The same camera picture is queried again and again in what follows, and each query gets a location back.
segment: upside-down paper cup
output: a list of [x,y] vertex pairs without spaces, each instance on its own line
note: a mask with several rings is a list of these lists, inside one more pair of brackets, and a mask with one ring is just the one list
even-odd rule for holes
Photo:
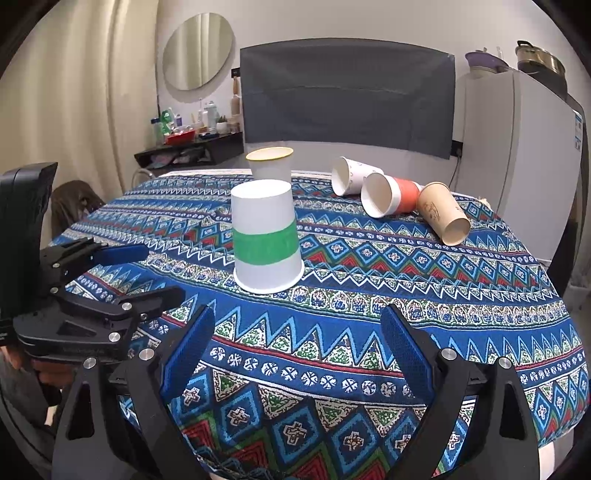
[[247,181],[231,191],[234,280],[256,294],[277,293],[304,273],[291,184]]

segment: chair backrest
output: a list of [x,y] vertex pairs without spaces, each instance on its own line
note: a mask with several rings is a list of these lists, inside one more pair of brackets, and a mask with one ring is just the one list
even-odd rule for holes
[[85,181],[72,180],[60,185],[51,194],[52,236],[58,236],[104,204]]

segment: refrigerator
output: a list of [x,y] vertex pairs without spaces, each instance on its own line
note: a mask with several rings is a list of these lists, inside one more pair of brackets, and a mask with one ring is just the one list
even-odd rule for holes
[[550,265],[573,205],[582,117],[511,70],[466,84],[457,192],[486,198],[532,256]]

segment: tipped-over paper cup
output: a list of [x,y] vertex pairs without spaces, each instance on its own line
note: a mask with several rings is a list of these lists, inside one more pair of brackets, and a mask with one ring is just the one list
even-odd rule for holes
[[411,180],[372,173],[363,182],[361,204],[373,218],[412,212],[417,207],[421,186]]
[[417,209],[446,245],[461,244],[470,232],[470,220],[439,181],[428,183],[418,196]]
[[384,173],[381,168],[339,157],[332,171],[333,190],[339,197],[357,194],[361,192],[363,181],[374,172]]

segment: blue patterned tablecloth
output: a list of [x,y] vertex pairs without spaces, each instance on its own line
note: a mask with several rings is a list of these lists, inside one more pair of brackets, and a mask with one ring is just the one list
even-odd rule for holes
[[[456,197],[472,231],[447,247],[416,215],[371,219],[328,180],[294,178],[306,270],[288,291],[255,296],[232,276],[230,190],[250,179],[151,180],[57,240],[150,248],[146,261],[98,266],[71,291],[104,301],[164,285],[187,291],[183,306],[141,325],[130,355],[158,346],[198,304],[215,311],[215,335],[170,404],[210,468],[240,479],[382,479],[425,411],[382,339],[391,302],[465,358],[510,358],[540,446],[579,421],[589,393],[581,341],[544,270],[481,202]],[[133,419],[129,401],[124,409]],[[472,411],[466,400],[438,472],[453,465]]]

